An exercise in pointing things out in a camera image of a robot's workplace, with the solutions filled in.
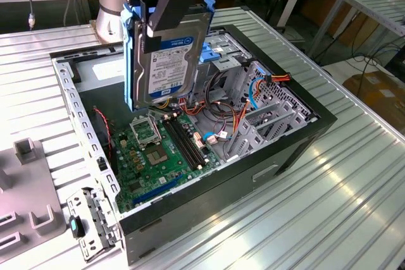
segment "aluminum table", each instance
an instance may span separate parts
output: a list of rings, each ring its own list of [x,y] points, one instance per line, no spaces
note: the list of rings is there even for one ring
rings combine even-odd
[[[398,36],[405,35],[404,16],[405,16],[405,0],[336,0],[336,3],[330,10],[328,16],[325,18],[318,33],[316,33],[308,56],[314,55],[322,37],[325,35],[329,26],[335,19],[340,7],[347,3],[352,6],[351,12],[347,15],[346,19],[342,22],[334,37],[341,33],[349,24],[350,20],[360,11],[368,17],[374,19],[379,24],[383,25],[387,30],[390,30]],[[377,43],[382,41],[387,31],[377,39]]]
[[[218,10],[338,120],[282,175],[141,259],[133,269],[395,269],[405,258],[405,138],[251,11]],[[90,26],[0,36],[0,144],[41,140],[65,218],[91,178],[48,53],[98,44]],[[70,231],[1,269],[126,269],[119,249],[91,264]]]

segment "white connector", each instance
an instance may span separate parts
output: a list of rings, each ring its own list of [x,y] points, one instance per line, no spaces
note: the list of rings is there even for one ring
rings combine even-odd
[[[35,14],[30,13],[30,16],[28,17],[28,24],[30,26],[30,30],[32,30],[35,25]]]

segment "blue hard drive label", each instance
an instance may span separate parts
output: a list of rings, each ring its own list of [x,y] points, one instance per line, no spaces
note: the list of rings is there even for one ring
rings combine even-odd
[[[171,40],[164,40],[160,42],[160,50],[171,49],[172,47],[182,47],[192,44],[194,41],[193,37],[183,37]]]
[[[193,37],[165,40],[161,49],[151,54],[148,93],[153,98],[170,95],[184,84]]]

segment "gray holder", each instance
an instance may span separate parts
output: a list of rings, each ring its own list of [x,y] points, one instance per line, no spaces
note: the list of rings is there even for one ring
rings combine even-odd
[[[66,230],[39,141],[0,151],[0,264]]]

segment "motherboard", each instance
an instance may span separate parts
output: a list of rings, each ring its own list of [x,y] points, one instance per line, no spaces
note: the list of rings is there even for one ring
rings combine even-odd
[[[217,155],[198,136],[186,114],[157,121],[146,116],[115,132],[111,139],[121,187],[116,198],[120,212],[219,166]]]

